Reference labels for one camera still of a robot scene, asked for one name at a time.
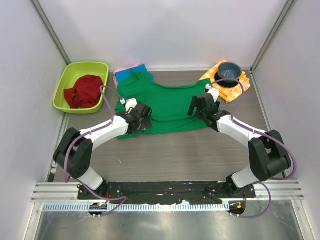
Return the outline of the pink t shirt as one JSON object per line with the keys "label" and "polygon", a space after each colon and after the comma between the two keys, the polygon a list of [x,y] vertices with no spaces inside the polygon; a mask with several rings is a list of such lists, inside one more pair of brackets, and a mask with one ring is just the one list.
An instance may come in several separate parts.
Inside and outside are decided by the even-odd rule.
{"label": "pink t shirt", "polygon": [[117,89],[118,88],[118,80],[117,80],[117,77],[116,77],[116,73],[119,73],[119,72],[123,72],[125,70],[129,70],[129,69],[132,69],[132,68],[135,68],[135,67],[139,67],[140,64],[137,63],[137,64],[134,64],[130,67],[125,67],[125,68],[119,68],[119,69],[116,69],[113,71],[113,82],[114,82],[114,85],[115,85],[115,88]]}

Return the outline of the black saucer plate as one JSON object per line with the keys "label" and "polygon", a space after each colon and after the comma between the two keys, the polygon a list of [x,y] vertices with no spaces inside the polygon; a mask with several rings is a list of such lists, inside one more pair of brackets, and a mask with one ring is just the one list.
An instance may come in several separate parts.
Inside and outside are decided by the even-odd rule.
{"label": "black saucer plate", "polygon": [[[240,77],[242,75],[242,71],[231,71],[227,70],[225,72],[218,72],[215,74],[214,79],[215,81],[221,80],[221,79],[237,79],[238,81],[240,80]],[[236,87],[239,83],[236,81],[232,80],[223,80],[217,83],[221,87],[224,88],[234,88]]]}

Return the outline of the red t shirt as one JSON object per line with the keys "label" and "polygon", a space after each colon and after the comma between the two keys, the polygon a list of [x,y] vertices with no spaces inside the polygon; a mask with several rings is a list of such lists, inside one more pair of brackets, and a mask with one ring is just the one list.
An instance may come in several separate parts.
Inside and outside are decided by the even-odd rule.
{"label": "red t shirt", "polygon": [[102,85],[103,81],[100,76],[82,76],[72,88],[63,90],[64,98],[71,109],[93,108],[100,101]]}

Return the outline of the orange checkered cloth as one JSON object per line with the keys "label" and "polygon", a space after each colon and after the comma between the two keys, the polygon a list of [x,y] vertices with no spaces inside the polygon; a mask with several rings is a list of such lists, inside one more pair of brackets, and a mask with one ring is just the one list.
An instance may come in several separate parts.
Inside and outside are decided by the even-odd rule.
{"label": "orange checkered cloth", "polygon": [[[220,79],[218,81],[215,81],[215,74],[218,73],[218,67],[221,63],[227,62],[225,61],[220,61],[217,63],[214,67],[212,67],[210,70],[208,70],[200,79],[199,81],[202,80],[207,80],[210,79],[210,82],[213,83],[213,87],[218,89],[219,91],[219,96],[225,100],[227,103],[231,103],[234,101],[236,98],[238,98],[240,95],[243,94],[246,90],[248,90],[251,85],[250,85],[250,80],[247,78],[246,74],[244,71],[242,71],[242,75],[239,79],[232,79],[232,78],[225,78],[225,79]],[[224,80],[231,80],[234,82],[238,82],[238,85],[232,88],[225,88],[220,85],[218,85],[219,82],[224,81]]]}

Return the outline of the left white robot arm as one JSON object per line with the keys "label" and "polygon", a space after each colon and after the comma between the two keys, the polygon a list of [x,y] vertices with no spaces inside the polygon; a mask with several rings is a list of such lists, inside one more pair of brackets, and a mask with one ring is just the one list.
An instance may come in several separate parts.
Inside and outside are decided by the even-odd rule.
{"label": "left white robot arm", "polygon": [[143,132],[152,127],[152,108],[131,98],[125,110],[91,128],[69,128],[63,135],[53,161],[64,173],[89,188],[89,194],[100,200],[107,192],[107,182],[91,167],[93,151],[106,142],[121,136]]}

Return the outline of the lime green plastic basin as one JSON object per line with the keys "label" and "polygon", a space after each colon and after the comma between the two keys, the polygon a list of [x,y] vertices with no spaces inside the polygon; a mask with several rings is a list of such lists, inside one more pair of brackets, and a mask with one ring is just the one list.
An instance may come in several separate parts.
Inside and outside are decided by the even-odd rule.
{"label": "lime green plastic basin", "polygon": [[63,71],[54,93],[52,104],[56,109],[69,114],[94,114],[101,109],[103,105],[102,96],[95,106],[83,109],[71,109],[64,97],[64,90],[72,88],[80,77],[86,75],[101,77],[103,84],[106,85],[108,83],[109,67],[103,62],[94,61],[69,64]]}

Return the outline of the blue t shirt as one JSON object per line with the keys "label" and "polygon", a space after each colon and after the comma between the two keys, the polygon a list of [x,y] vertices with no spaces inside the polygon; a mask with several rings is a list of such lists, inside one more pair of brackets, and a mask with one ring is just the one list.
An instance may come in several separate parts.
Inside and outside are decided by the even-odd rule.
{"label": "blue t shirt", "polygon": [[118,83],[122,83],[123,81],[125,81],[129,78],[132,78],[135,80],[140,80],[142,78],[146,78],[151,82],[154,81],[154,76],[148,72],[148,70],[144,64],[140,64],[140,66],[138,66],[138,67],[134,67],[134,68],[122,71],[122,72],[118,72],[115,75],[116,75]]}

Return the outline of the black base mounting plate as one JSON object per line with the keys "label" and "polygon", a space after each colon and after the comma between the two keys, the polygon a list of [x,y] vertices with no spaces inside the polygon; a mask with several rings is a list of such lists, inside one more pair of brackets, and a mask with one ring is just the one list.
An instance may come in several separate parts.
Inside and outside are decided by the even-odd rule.
{"label": "black base mounting plate", "polygon": [[253,199],[253,185],[238,190],[224,181],[137,181],[108,182],[95,191],[104,198],[126,196],[129,205],[173,205],[187,201],[191,205],[221,203],[222,199]]}

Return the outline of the green t shirt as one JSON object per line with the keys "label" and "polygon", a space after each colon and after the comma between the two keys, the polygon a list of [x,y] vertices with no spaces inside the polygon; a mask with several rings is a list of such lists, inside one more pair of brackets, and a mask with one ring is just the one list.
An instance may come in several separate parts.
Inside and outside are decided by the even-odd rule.
{"label": "green t shirt", "polygon": [[133,72],[118,83],[117,92],[126,100],[135,98],[152,109],[150,117],[152,127],[142,132],[119,136],[119,140],[145,135],[162,135],[178,132],[190,132],[205,129],[204,121],[189,116],[188,110],[192,98],[205,93],[209,78],[196,84],[183,86],[164,86],[151,80],[149,72]]}

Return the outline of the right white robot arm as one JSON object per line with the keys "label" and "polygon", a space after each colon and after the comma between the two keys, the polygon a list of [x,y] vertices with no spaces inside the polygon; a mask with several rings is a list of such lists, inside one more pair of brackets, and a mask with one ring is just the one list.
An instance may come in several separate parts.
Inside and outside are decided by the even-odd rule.
{"label": "right white robot arm", "polygon": [[244,188],[272,179],[292,167],[289,151],[285,149],[281,134],[276,130],[262,131],[252,128],[231,115],[219,110],[220,103],[211,93],[193,96],[189,116],[204,121],[207,127],[225,134],[248,149],[249,165],[226,178],[226,193],[233,198]]}

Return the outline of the dark blue ceramic bowl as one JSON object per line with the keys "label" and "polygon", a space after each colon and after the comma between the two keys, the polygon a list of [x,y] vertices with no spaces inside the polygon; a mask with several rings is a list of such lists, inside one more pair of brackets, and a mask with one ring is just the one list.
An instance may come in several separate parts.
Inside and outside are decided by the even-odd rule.
{"label": "dark blue ceramic bowl", "polygon": [[218,76],[221,79],[239,79],[242,75],[241,67],[234,62],[223,62],[218,67]]}

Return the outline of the perforated metal rail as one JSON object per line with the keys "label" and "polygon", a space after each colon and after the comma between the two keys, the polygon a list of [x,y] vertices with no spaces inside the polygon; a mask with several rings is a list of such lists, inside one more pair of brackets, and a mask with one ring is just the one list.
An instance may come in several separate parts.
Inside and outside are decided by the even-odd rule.
{"label": "perforated metal rail", "polygon": [[183,201],[181,204],[172,205],[123,204],[121,206],[109,203],[99,209],[94,202],[49,202],[42,208],[44,212],[107,212],[113,209],[118,212],[223,212],[230,209],[230,204],[227,201],[218,204],[190,204]]}

